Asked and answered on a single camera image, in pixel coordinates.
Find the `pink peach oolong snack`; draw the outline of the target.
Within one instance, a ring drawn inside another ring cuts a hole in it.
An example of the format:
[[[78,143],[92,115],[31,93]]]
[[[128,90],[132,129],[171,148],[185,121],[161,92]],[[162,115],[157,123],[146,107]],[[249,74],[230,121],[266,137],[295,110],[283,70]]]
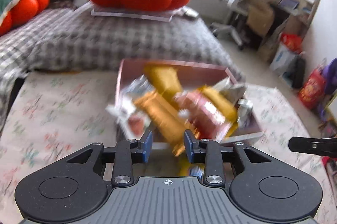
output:
[[[175,95],[175,101],[182,111],[188,111],[189,121],[200,132],[200,138],[222,142],[231,122],[207,97],[199,91],[182,92]]]

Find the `yellow snack packet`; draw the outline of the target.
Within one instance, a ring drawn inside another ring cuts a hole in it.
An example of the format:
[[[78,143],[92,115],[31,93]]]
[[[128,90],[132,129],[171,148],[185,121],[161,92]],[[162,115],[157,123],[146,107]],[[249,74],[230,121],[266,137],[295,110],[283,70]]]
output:
[[[235,106],[217,90],[210,86],[203,86],[198,88],[198,91],[207,97],[229,122],[235,123],[237,121],[238,114]]]
[[[175,95],[183,92],[177,70],[170,66],[147,64],[143,69],[151,85],[175,109],[179,109]]]

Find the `white triangular snack packet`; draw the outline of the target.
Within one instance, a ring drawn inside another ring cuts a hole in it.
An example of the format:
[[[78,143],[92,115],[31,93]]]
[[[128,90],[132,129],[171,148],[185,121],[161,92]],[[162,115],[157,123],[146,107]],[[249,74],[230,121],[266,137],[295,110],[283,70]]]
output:
[[[118,103],[106,106],[106,111],[120,127],[125,139],[140,139],[150,126],[150,118],[135,105],[135,101],[153,90],[147,77],[141,75],[122,88]]]

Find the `white purple snack packet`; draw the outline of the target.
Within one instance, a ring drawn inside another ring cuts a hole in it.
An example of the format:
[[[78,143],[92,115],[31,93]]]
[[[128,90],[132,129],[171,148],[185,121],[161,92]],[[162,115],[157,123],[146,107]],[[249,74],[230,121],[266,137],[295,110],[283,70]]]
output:
[[[238,101],[238,114],[240,115],[249,115],[253,110],[253,102],[247,99],[240,99]]]

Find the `white newspaper print packet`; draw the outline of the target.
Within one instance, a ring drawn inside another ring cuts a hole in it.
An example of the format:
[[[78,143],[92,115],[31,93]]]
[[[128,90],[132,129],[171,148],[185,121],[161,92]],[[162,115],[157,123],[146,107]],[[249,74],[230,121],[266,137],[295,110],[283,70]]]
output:
[[[236,104],[244,95],[247,87],[243,83],[233,84],[229,77],[217,82],[213,88],[232,104]]]

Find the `yellow chips bag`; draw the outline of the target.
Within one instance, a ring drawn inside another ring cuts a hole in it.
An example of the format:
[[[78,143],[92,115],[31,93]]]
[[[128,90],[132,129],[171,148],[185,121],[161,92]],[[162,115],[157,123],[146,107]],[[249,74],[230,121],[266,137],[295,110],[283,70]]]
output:
[[[197,177],[200,180],[203,177],[205,165],[204,164],[191,164],[186,155],[178,157],[178,176],[180,177]]]

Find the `gold foil candy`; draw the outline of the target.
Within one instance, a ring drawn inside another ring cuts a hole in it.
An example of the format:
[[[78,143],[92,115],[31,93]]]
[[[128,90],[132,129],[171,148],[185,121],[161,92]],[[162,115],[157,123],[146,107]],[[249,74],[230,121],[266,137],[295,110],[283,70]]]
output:
[[[185,150],[184,133],[190,130],[196,137],[200,133],[186,119],[178,115],[178,111],[157,91],[151,91],[133,101],[134,105],[145,112],[155,124],[164,140],[173,149],[174,156]]]

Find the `red gift bag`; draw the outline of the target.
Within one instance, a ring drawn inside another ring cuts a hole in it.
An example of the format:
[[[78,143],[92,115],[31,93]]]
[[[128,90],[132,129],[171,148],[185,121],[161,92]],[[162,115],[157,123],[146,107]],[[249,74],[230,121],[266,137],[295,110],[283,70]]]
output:
[[[314,69],[298,93],[300,102],[309,110],[314,109],[322,98],[326,79],[321,69]]]

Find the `pink cardboard box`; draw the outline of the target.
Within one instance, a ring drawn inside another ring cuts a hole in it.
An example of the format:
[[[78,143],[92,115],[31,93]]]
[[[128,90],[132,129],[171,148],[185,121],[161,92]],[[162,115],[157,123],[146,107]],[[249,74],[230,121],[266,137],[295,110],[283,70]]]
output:
[[[237,80],[228,68],[211,64],[173,61],[124,59],[119,68],[115,107],[124,136],[136,136],[128,125],[135,113],[144,114],[162,136],[161,144],[182,142],[183,129],[191,129],[196,138],[221,144],[245,142],[262,136],[262,130],[250,112],[245,98],[232,102],[214,85]]]

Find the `black bag on floor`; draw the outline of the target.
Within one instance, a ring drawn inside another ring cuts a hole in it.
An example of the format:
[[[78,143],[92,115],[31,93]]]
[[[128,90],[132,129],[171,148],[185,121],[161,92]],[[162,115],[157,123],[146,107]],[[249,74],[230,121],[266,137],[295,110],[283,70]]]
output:
[[[291,86],[294,89],[300,89],[303,86],[304,74],[306,70],[306,60],[298,56],[296,58],[292,73],[291,73]]]

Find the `floral tablecloth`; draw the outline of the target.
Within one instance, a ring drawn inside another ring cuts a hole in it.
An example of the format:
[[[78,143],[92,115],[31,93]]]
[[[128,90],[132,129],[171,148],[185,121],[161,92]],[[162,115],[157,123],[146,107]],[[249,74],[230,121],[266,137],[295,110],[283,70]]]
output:
[[[30,74],[7,118],[1,135],[1,221],[19,223],[14,201],[18,182],[30,173],[91,143],[113,146],[116,127],[106,112],[114,100],[116,74]],[[254,104],[263,135],[253,146],[315,177],[323,200],[319,223],[336,222],[336,204],[320,157],[289,151],[293,136],[308,132],[286,98],[276,88],[249,85],[246,97]]]

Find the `small packet on quilt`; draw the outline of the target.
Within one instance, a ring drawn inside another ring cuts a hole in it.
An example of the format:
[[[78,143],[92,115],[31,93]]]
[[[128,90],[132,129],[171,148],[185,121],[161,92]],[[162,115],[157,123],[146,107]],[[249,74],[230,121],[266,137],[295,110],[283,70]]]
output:
[[[199,18],[199,13],[195,11],[193,8],[189,8],[187,6],[182,7],[182,16],[184,18],[188,18],[191,20],[197,20]]]

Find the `clear acrylic board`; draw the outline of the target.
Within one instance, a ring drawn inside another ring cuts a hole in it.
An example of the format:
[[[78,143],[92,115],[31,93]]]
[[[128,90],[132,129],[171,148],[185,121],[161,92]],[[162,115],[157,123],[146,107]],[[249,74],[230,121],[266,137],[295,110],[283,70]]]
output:
[[[176,10],[152,12],[152,11],[125,10],[125,9],[118,9],[118,8],[100,8],[100,7],[94,7],[91,10],[92,16],[144,19],[144,20],[154,20],[158,22],[170,22],[172,20],[172,17],[176,13],[177,13]]]

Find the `grey checked quilt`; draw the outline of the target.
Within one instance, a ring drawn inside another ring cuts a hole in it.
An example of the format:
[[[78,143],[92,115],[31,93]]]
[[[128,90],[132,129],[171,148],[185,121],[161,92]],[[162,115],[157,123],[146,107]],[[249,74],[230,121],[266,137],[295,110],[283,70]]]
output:
[[[1,121],[17,78],[28,71],[116,71],[125,58],[194,61],[241,71],[202,19],[169,22],[91,15],[92,4],[47,9],[1,37]]]

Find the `small orange pumpkin cushion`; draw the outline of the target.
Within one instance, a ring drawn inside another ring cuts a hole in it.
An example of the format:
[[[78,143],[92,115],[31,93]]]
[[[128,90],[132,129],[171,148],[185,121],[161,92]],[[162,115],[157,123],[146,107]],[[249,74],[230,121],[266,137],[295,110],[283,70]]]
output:
[[[1,36],[12,28],[26,24],[47,8],[50,0],[20,0],[5,16],[1,24]]]

